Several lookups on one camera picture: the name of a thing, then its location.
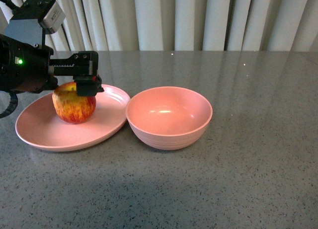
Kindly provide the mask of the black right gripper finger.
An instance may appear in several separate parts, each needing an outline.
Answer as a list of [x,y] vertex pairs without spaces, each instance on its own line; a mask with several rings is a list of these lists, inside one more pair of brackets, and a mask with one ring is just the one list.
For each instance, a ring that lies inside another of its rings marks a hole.
[[78,96],[96,96],[104,92],[100,76],[75,76],[76,91]]

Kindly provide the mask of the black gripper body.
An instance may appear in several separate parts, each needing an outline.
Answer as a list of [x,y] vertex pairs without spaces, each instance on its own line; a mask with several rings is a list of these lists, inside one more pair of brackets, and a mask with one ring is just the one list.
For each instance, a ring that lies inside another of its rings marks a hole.
[[98,53],[82,51],[52,59],[53,50],[0,37],[0,89],[40,93],[58,87],[57,76],[98,76]]

